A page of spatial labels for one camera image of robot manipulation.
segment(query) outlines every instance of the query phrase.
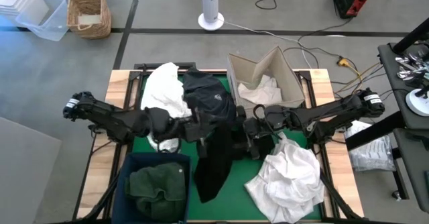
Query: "blue bin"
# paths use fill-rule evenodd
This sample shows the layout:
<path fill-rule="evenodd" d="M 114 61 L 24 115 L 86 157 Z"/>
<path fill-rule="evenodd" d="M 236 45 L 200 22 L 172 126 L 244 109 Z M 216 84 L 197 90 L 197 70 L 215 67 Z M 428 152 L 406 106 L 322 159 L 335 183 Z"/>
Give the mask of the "blue bin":
<path fill-rule="evenodd" d="M 141 168 L 154 167 L 159 164 L 177 162 L 184 168 L 186 185 L 186 208 L 181 218 L 181 222 L 186 222 L 188 218 L 189 194 L 191 181 L 191 162 L 189 156 L 183 154 L 161 154 L 161 153 L 131 153 L 127 154 L 119 173 L 118 184 L 113 201 L 112 224 L 125 223 L 160 223 L 146 217 L 137 210 L 135 200 L 130 199 L 125 194 L 125 179 L 129 178 L 132 172 Z"/>

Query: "green table surface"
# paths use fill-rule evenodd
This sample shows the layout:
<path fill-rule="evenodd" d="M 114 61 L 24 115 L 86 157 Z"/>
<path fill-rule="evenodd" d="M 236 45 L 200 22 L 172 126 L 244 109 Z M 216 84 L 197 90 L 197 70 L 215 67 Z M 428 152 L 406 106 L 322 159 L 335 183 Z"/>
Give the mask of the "green table surface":
<path fill-rule="evenodd" d="M 230 91 L 226 76 L 217 76 L 225 88 Z M 307 141 L 302 132 L 284 130 L 289 139 L 297 142 L 305 148 Z M 146 138 L 135 138 L 133 152 L 154 152 Z M 182 144 L 181 154 L 191 157 L 192 169 L 195 171 L 198 163 L 195 143 Z M 234 161 L 227 181 L 219 191 L 217 197 L 207 203 L 201 203 L 195 183 L 191 183 L 188 220 L 260 220 L 267 221 L 264 214 L 259 211 L 255 203 L 246 191 L 244 184 L 254 178 L 262 166 L 261 160 Z M 320 206 L 314 206 L 312 213 L 303 219 L 320 220 Z"/>

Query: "gray floor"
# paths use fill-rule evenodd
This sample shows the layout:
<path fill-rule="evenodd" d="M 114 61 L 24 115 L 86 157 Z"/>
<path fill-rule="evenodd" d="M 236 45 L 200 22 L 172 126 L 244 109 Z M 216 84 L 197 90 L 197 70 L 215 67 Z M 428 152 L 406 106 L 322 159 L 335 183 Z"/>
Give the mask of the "gray floor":
<path fill-rule="evenodd" d="M 123 28 L 133 0 L 107 0 L 113 14 L 113 27 Z M 220 0 L 225 19 L 259 30 L 318 30 L 344 22 L 335 16 L 332 0 L 278 0 L 278 8 L 264 11 L 256 0 Z M 429 0 L 368 0 L 359 16 L 335 30 L 354 32 L 408 32 L 426 19 Z M 133 28 L 198 29 L 200 0 L 139 0 Z M 236 29 L 224 25 L 224 29 Z M 72 93 L 92 91 L 105 96 L 122 34 L 97 41 L 82 40 L 67 33 L 60 42 L 39 39 L 31 32 L 0 32 L 0 116 L 46 133 L 63 141 L 37 223 L 70 219 L 89 154 L 88 122 L 71 123 L 61 110 Z M 378 62 L 377 46 L 398 38 L 306 37 L 308 47 L 322 47 L 351 58 L 360 71 Z M 271 36 L 232 36 L 213 34 L 131 34 L 121 69 L 144 62 L 195 61 L 199 68 L 225 68 L 227 54 L 234 53 L 259 60 L 268 50 L 296 47 L 296 44 Z M 331 80 L 347 81 L 355 75 L 336 66 L 336 58 L 314 52 L 321 68 Z M 294 68 L 307 68 L 299 50 L 286 52 Z M 313 67 L 315 61 L 307 54 Z M 339 90 L 340 85 L 333 85 Z M 364 84 L 378 93 L 390 89 L 385 76 Z M 385 117 L 397 111 L 392 96 L 385 100 Z M 356 173 L 365 216 L 378 221 L 427 223 L 429 216 L 411 200 L 395 202 L 393 176 L 386 172 Z"/>

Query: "white towel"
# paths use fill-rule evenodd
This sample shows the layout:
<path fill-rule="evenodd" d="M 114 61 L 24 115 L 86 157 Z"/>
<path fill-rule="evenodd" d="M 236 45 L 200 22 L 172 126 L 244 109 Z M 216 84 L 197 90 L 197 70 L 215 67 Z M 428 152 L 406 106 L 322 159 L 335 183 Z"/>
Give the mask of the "white towel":
<path fill-rule="evenodd" d="M 159 107 L 165 109 L 170 117 L 186 117 L 191 115 L 188 105 L 183 101 L 183 84 L 177 79 L 177 70 L 173 63 L 165 63 L 155 69 L 146 80 L 141 109 Z M 158 145 L 151 135 L 148 135 L 150 145 L 155 150 Z M 176 151 L 178 139 L 169 139 L 160 143 L 160 150 Z"/>
<path fill-rule="evenodd" d="M 256 89 L 250 90 L 242 83 L 239 84 L 239 95 L 255 104 L 275 104 L 282 101 L 282 92 L 277 88 L 275 78 L 263 75 Z"/>
<path fill-rule="evenodd" d="M 282 138 L 245 188 L 271 223 L 295 223 L 323 201 L 320 165 L 311 150 Z"/>

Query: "table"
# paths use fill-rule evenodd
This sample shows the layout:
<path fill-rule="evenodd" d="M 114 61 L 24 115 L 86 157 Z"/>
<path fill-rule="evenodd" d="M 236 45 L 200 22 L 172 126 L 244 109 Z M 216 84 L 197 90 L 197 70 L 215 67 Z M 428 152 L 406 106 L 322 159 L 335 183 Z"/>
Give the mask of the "table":
<path fill-rule="evenodd" d="M 396 75 L 399 71 L 399 64 L 395 61 L 395 57 L 398 57 L 398 55 L 391 51 L 390 45 L 379 46 L 378 50 L 380 62 L 386 71 L 386 75 L 389 79 L 392 89 L 405 89 L 407 91 L 393 91 L 399 111 L 393 113 L 378 123 L 373 124 L 371 127 L 368 127 L 367 129 L 347 138 L 346 143 L 349 150 L 359 147 L 362 144 L 370 142 L 379 137 L 385 136 L 396 128 L 403 129 L 406 127 L 408 129 L 429 130 L 429 117 L 422 117 L 415 114 L 406 104 L 405 97 L 409 91 L 413 90 L 413 88 L 406 86 L 405 82 L 399 79 Z M 396 171 L 393 171 L 393 176 L 395 177 L 395 182 L 398 187 L 401 199 L 409 199 L 408 192 L 405 188 L 404 180 L 402 179 L 402 175 L 398 166 L 396 166 Z"/>
<path fill-rule="evenodd" d="M 393 131 L 397 148 L 393 149 L 393 158 L 402 158 L 411 185 L 416 194 L 417 203 L 423 211 L 429 213 L 429 188 L 426 184 L 425 171 L 429 171 L 429 144 L 424 144 L 410 135 L 429 138 L 429 132 L 422 130 L 395 129 Z"/>
<path fill-rule="evenodd" d="M 311 76 L 311 85 L 307 86 L 305 80 L 303 80 L 304 93 L 306 95 L 306 105 L 311 106 L 311 95 L 314 93 L 315 104 L 321 105 L 334 100 L 332 93 L 332 87 L 329 81 L 328 71 L 326 69 L 321 70 L 296 70 L 306 71 Z M 131 102 L 134 102 L 136 96 L 136 87 L 131 87 L 127 90 L 129 82 L 130 72 L 138 72 L 137 70 L 114 70 L 112 71 L 111 78 L 109 81 L 109 88 L 107 89 L 106 102 L 114 104 L 118 107 L 124 107 L 125 96 L 127 91 L 131 92 Z M 335 140 L 344 141 L 342 134 L 336 134 Z M 93 149 L 103 145 L 107 142 L 107 137 L 103 134 L 96 136 L 93 142 Z M 127 152 L 126 146 L 119 148 L 114 144 L 108 145 L 105 148 L 99 150 L 94 156 L 91 156 L 88 160 L 88 168 L 84 180 L 82 181 L 82 188 L 80 192 L 80 198 L 76 204 L 74 217 L 85 216 L 92 207 L 100 199 L 101 195 L 109 185 L 112 173 L 112 163 L 115 152 L 119 156 L 119 165 L 123 162 L 125 153 Z M 327 160 L 322 159 L 318 155 L 319 161 L 327 166 L 330 170 L 330 176 L 334 183 L 335 188 L 345 199 L 348 205 L 356 212 L 356 214 L 363 216 L 363 210 L 359 193 L 355 184 L 355 178 L 351 168 L 349 155 L 347 148 L 344 144 L 338 144 L 330 142 L 326 144 L 326 155 Z M 330 197 L 325 192 L 324 209 L 327 217 L 335 217 L 335 206 L 332 205 Z M 109 216 L 109 211 L 103 211 L 100 216 Z"/>

